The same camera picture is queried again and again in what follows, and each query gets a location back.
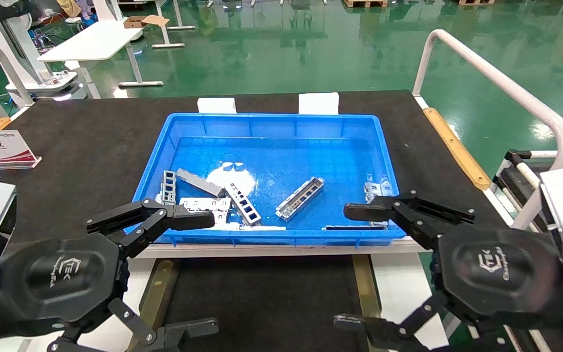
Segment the black work table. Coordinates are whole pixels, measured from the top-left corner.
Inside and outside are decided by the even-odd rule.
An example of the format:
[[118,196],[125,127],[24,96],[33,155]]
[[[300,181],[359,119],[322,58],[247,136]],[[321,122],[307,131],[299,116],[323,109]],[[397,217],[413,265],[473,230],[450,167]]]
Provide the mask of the black work table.
[[[235,98],[239,113],[297,113],[299,106],[297,94]],[[462,172],[410,92],[340,93],[339,110],[378,116],[401,192],[415,189],[420,196],[445,205],[474,208],[479,225],[505,226]],[[131,201],[166,116],[194,111],[197,97],[36,103],[6,128],[20,130],[34,154],[43,158],[33,170],[1,172],[3,182],[18,187],[18,222],[12,241],[84,236],[87,216]],[[223,326],[223,320],[229,319],[233,334],[222,334],[221,327],[217,336],[197,341],[197,351],[367,349],[364,339],[333,329],[331,318],[322,325],[331,312],[361,313],[350,256],[212,260],[185,261],[168,312],[168,318],[176,321],[219,314],[224,315],[217,317]],[[283,260],[288,265],[280,265]],[[219,279],[219,267],[225,268],[229,281]],[[245,279],[249,272],[257,276],[256,286]],[[281,280],[288,284],[280,285]],[[309,292],[313,297],[306,297]],[[239,296],[239,302],[232,299]],[[245,303],[258,299],[255,307],[263,310],[259,320],[232,320],[244,314]],[[278,310],[278,319],[266,319],[270,305]],[[297,318],[305,320],[294,324]]]

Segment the metal bracket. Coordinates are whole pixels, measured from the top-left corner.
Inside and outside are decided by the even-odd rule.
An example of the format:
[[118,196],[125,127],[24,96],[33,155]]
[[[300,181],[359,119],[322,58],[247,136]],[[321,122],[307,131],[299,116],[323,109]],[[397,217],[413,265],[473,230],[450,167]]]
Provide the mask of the metal bracket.
[[179,205],[183,205],[189,212],[210,210],[214,214],[215,223],[227,223],[227,215],[232,206],[231,198],[180,198]]
[[262,220],[260,214],[255,210],[251,201],[236,187],[234,183],[230,183],[228,194],[232,198],[232,202],[236,207],[238,214],[243,219],[245,225],[253,226]]
[[176,181],[175,173],[165,170],[161,191],[162,203],[164,205],[175,205],[175,200],[177,199]]
[[206,193],[212,194],[216,198],[221,198],[223,194],[225,194],[225,189],[223,187],[219,187],[212,182],[208,182],[207,180],[200,178],[195,174],[191,174],[190,172],[184,169],[177,170],[177,177],[188,183],[189,185],[195,187],[196,189],[202,190]]
[[134,310],[123,303],[120,298],[114,298],[108,303],[108,309],[121,323],[125,324],[125,326],[131,330],[139,343],[151,345],[156,341],[156,332],[147,326],[143,319],[141,319]]
[[323,190],[324,184],[322,178],[310,178],[275,208],[275,214],[281,220],[289,221]]

